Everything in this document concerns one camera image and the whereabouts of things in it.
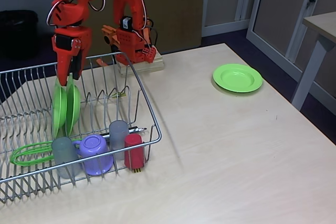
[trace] purple cup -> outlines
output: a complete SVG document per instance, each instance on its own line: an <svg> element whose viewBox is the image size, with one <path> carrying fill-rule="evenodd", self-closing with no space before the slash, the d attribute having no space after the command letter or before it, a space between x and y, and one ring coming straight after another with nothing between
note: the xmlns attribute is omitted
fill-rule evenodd
<svg viewBox="0 0 336 224"><path fill-rule="evenodd" d="M100 135L90 135L82 141L73 141L73 144L78 144L78 155L82 158L95 156L109 151L104 137ZM84 168L89 175L101 175L101 172L106 173L113 166L113 155L94 158L84 161Z"/></svg>

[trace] wooden base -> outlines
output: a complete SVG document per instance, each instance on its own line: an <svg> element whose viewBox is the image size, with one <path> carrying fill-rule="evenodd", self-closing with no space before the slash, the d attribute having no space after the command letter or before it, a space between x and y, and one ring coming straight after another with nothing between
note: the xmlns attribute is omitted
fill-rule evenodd
<svg viewBox="0 0 336 224"><path fill-rule="evenodd" d="M156 56L154 58L153 63L141 62L141 63L133 64L133 66L137 73L157 72L157 71L164 69L164 62L163 62L162 55L158 51L156 51ZM118 69L122 76L126 75L127 66L118 62ZM133 71L131 69L128 69L127 75L132 75L132 74L133 74Z"/></svg>

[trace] dish rack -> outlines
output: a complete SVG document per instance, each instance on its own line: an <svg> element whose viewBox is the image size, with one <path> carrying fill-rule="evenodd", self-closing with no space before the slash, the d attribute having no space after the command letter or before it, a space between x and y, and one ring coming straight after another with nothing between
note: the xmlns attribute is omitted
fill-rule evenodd
<svg viewBox="0 0 336 224"><path fill-rule="evenodd" d="M0 72L0 202L7 203L15 198L29 197L32 193L45 193L60 189L62 185L79 180L90 182L93 178L83 169L76 177L63 179L56 169L69 167L89 159L96 159L117 152L143 147L145 162L149 160L151 145L161 140L161 131L144 86L125 55L134 76L118 73L114 54L87 58L88 68L75 84L81 93L81 109L78 122L68 137L83 139L90 134L109 134L109 124L124 120L129 127L141 123L147 127L142 133L142 144L110 151L77 161L55 165L48 161L33 166L17 166L10 163L12 152L24 145L52 141L52 93L56 80L57 63ZM28 156L27 159L41 156ZM114 161L107 173L116 173L126 168L123 162Z"/></svg>

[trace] cup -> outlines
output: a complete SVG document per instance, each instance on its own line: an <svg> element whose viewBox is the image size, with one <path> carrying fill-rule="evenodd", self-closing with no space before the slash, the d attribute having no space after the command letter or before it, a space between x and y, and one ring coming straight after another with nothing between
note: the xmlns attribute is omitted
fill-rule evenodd
<svg viewBox="0 0 336 224"><path fill-rule="evenodd" d="M125 147L142 144L142 138L138 134L130 134L125 137ZM128 169L139 169L145 165L144 148L134 148L125 151L125 166Z"/></svg>
<svg viewBox="0 0 336 224"><path fill-rule="evenodd" d="M76 148L72 144L71 139L68 137L60 137L55 139L51 144L51 149L56 165L79 159ZM62 178L74 178L81 171L81 165L79 163L67 165L66 167L68 168L70 176L65 167L57 168L57 173Z"/></svg>
<svg viewBox="0 0 336 224"><path fill-rule="evenodd" d="M110 124L110 146L112 150L120 150L125 147L125 137L130 134L127 122L116 120ZM115 153L116 160L124 160L123 152Z"/></svg>
<svg viewBox="0 0 336 224"><path fill-rule="evenodd" d="M73 144L78 144L78 154L82 158L95 156L109 151L106 140L101 135L90 135L82 141L73 141ZM84 169L89 175L101 175L106 173L113 166L113 155L97 157L91 160L84 161Z"/></svg>

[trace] red cup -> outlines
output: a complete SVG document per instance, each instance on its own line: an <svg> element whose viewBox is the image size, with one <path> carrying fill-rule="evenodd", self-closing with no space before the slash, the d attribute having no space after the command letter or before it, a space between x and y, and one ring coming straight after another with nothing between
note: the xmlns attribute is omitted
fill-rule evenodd
<svg viewBox="0 0 336 224"><path fill-rule="evenodd" d="M142 138L138 134L130 134L125 137L125 147L142 144ZM129 169L139 169L145 164L144 148L138 147L125 151L125 166Z"/></svg>

